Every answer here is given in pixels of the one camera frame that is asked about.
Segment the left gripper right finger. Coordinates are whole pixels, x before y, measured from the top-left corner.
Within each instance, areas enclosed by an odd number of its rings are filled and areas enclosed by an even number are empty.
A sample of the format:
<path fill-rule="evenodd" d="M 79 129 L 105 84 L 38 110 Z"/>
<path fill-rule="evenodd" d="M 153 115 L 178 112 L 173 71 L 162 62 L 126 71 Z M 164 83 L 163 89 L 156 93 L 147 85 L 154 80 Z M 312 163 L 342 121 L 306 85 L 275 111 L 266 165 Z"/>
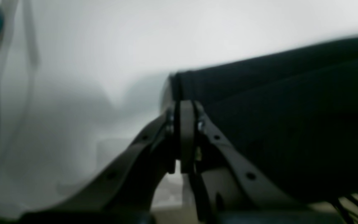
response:
<path fill-rule="evenodd" d="M 342 224 L 284 193 L 217 129 L 200 103 L 181 101 L 181 172 L 206 224 Z"/>

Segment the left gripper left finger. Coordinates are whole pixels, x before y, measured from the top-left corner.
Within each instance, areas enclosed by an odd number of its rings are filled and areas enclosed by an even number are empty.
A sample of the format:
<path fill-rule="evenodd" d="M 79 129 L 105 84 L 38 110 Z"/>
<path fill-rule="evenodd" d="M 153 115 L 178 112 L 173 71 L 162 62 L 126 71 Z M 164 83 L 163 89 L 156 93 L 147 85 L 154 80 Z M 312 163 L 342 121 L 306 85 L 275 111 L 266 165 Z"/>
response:
<path fill-rule="evenodd" d="M 179 158 L 179 103 L 147 124 L 128 148 L 89 184 L 47 210 L 27 213 L 22 223 L 154 223 L 150 207 L 166 173 Z"/>

